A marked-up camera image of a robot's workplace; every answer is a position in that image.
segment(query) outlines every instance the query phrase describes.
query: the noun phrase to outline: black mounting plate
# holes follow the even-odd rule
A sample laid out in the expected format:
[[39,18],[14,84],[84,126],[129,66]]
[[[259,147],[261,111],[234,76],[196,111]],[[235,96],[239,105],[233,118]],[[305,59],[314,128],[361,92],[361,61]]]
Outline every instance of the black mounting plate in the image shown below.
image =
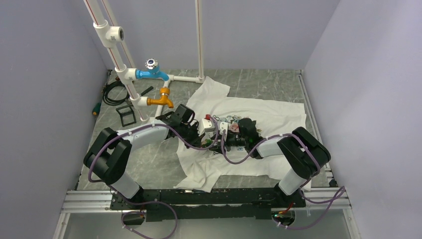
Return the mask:
[[[298,192],[288,198],[280,198],[274,188],[231,188],[213,189],[210,193],[198,190],[144,189],[144,201],[161,201],[170,204],[179,219],[241,218],[271,219],[271,208],[306,206]],[[160,204],[132,206],[119,195],[113,195],[111,210],[146,209],[147,222],[173,219],[173,213]]]

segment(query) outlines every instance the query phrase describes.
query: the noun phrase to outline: green object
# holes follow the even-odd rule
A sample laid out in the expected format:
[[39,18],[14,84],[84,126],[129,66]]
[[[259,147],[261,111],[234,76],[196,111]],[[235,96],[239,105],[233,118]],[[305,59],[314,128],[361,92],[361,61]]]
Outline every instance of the green object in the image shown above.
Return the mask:
[[98,114],[100,114],[100,109],[101,109],[101,102],[98,102],[93,108],[93,115],[97,116]]

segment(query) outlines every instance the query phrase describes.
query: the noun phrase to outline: faucet handle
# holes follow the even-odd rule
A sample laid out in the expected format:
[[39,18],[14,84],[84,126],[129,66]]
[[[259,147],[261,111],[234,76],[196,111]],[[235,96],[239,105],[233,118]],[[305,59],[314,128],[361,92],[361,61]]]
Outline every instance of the faucet handle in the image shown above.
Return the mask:
[[155,74],[160,71],[158,61],[153,58],[150,58],[145,62],[145,67],[151,74]]

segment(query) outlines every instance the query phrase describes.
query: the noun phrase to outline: water pipe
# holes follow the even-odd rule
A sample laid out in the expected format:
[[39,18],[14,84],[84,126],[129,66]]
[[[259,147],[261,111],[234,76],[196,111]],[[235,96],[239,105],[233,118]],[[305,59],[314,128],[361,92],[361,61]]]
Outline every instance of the water pipe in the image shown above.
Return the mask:
[[126,67],[116,47],[116,44],[118,42],[122,42],[124,39],[123,29],[119,26],[110,26],[108,24],[108,22],[104,19],[104,15],[101,12],[97,0],[84,0],[84,3],[94,21],[93,26],[95,31],[97,32],[103,46],[107,48],[107,51],[113,60],[113,64],[115,66],[114,69],[116,70],[120,81],[126,87],[130,99],[132,103],[134,103],[133,105],[140,115],[141,121],[147,121],[149,116],[140,110],[142,108],[140,105],[135,104],[135,102],[138,102],[141,98],[132,83],[135,79],[136,69],[128,69]]

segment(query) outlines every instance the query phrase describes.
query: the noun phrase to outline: blue faucet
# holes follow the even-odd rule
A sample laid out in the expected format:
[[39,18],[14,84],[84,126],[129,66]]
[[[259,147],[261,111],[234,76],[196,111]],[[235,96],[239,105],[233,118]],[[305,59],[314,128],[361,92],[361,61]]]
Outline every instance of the blue faucet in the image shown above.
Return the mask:
[[155,59],[148,59],[145,63],[147,71],[140,71],[136,70],[136,78],[142,79],[142,78],[161,78],[163,81],[168,81],[169,76],[160,71],[160,66],[158,65],[158,61]]

